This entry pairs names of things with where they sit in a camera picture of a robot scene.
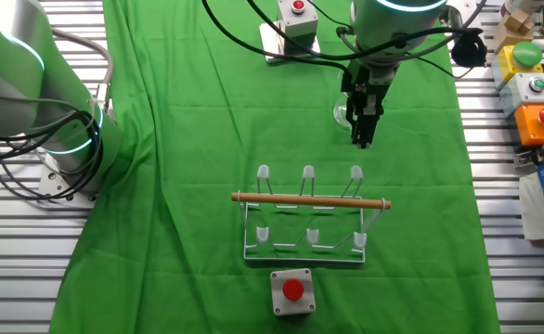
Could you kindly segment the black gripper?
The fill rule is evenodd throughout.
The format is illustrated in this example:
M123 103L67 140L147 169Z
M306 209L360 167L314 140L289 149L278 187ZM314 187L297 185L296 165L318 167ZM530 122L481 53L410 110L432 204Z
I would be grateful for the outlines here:
M372 144L376 127L383 114L386 96L385 68L369 68L359 62L350 62L343 73L341 92L346 96L346 112L351 125L352 144L361 147L360 135L364 116L363 148Z

